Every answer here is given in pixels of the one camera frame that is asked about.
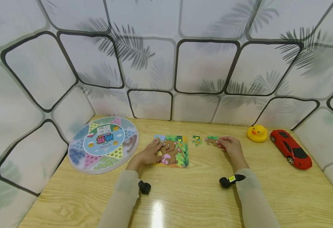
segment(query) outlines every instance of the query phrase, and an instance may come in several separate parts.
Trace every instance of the child's hand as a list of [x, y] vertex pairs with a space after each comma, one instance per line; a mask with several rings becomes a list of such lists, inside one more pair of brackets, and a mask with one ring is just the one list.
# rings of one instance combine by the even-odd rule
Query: child's hand
[[240, 141], [231, 136], [222, 136], [217, 140], [217, 147], [221, 151], [227, 152], [231, 158], [234, 170], [240, 170], [242, 168], [249, 168], [246, 163], [243, 150], [241, 149]]
[[243, 155], [240, 141], [231, 136], [222, 136], [217, 140], [217, 147], [227, 152], [229, 156]]
[[150, 144], [147, 145], [143, 151], [136, 154], [135, 156], [138, 156], [138, 159], [140, 159], [140, 162], [143, 164], [151, 164], [161, 161], [161, 156], [158, 156], [157, 153], [162, 145], [163, 143], [158, 137], [157, 139], [154, 139], [152, 142], [150, 142]]
[[149, 145], [145, 147], [143, 151], [136, 154], [128, 162], [126, 170], [135, 170], [138, 171], [142, 164], [151, 164], [161, 160], [161, 156], [158, 156], [157, 153], [162, 146], [162, 141], [160, 138], [154, 139], [150, 142]]

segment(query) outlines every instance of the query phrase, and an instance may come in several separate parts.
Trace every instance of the table surface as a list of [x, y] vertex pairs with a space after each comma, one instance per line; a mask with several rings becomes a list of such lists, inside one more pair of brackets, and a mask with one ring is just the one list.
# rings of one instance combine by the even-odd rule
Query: table surface
[[[206, 144], [195, 147], [192, 135], [231, 135], [241, 141], [245, 158], [258, 175], [264, 195], [282, 227], [333, 227], [333, 187], [316, 163], [306, 171], [293, 168], [269, 140], [250, 141], [244, 126], [130, 120], [140, 135], [135, 153], [156, 134], [186, 135], [190, 165], [189, 168], [144, 168], [140, 178], [150, 183], [152, 190], [149, 195], [140, 195], [129, 227], [242, 227], [236, 188], [222, 189], [219, 185], [221, 177], [233, 174], [229, 161], [216, 147]], [[19, 227], [97, 227], [119, 173], [126, 165], [101, 175], [87, 175], [74, 170], [65, 158]]]

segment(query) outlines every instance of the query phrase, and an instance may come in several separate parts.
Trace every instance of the chinese checkers board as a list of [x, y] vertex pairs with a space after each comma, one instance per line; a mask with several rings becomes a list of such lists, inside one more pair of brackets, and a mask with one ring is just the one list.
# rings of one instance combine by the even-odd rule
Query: chinese checkers board
[[94, 120], [71, 140], [70, 163], [82, 173], [106, 173], [132, 156], [138, 139], [135, 125], [125, 118], [109, 116]]

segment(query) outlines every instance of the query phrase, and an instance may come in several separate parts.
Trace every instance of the car's black windshield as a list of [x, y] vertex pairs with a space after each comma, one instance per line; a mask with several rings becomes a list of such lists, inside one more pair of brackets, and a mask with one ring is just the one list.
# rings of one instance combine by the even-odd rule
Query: car's black windshield
[[289, 138], [289, 136], [284, 132], [279, 132], [279, 134], [282, 135], [284, 138]]
[[302, 148], [294, 148], [293, 154], [296, 158], [301, 158], [301, 159], [307, 158], [307, 154]]

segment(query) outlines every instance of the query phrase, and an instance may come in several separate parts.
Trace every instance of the sleeve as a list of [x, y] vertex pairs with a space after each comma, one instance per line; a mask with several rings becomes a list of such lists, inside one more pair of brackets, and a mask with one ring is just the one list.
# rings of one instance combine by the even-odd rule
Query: sleeve
[[100, 218], [98, 228], [127, 228], [132, 209], [139, 197], [138, 173], [133, 170], [121, 172], [113, 194]]
[[237, 192], [243, 209], [245, 228], [280, 227], [272, 209], [263, 195], [258, 177], [250, 168], [242, 168], [235, 174], [246, 176], [236, 182]]

